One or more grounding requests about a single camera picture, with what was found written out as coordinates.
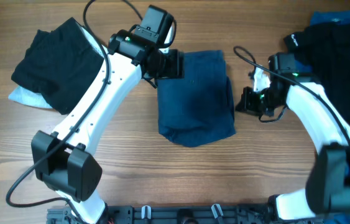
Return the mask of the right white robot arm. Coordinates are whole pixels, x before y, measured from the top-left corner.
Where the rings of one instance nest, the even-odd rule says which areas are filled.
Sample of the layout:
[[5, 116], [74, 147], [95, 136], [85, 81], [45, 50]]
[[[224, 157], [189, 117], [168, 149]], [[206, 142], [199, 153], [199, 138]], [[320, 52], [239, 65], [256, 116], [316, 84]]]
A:
[[236, 54], [254, 67], [252, 87], [245, 87], [236, 111], [276, 122], [274, 111], [293, 111], [316, 150], [316, 160], [303, 189], [274, 195], [269, 207], [273, 221], [297, 221], [350, 214], [350, 125], [331, 104], [312, 73], [296, 69], [292, 54], [270, 56], [269, 67], [252, 54]]

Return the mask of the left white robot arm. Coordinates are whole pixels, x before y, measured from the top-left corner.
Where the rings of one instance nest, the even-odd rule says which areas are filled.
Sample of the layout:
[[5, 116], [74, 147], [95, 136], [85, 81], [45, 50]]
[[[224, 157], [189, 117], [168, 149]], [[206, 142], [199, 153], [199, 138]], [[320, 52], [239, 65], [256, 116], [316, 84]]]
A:
[[68, 203], [72, 222], [108, 222], [108, 206], [97, 191], [103, 170], [94, 154], [119, 105], [141, 79], [184, 76], [183, 54], [170, 48], [176, 28], [169, 12], [149, 6], [140, 24], [113, 34], [101, 47], [97, 76], [70, 114], [52, 133], [33, 137], [35, 175]]

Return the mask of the dark blue denim shorts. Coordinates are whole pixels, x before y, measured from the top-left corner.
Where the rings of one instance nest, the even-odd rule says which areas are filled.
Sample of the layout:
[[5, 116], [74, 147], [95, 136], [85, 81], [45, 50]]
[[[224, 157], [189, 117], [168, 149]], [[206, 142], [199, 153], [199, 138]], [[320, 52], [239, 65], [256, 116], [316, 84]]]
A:
[[234, 100], [223, 52], [189, 52], [184, 60], [183, 78], [157, 81], [159, 134], [185, 147], [231, 137]]

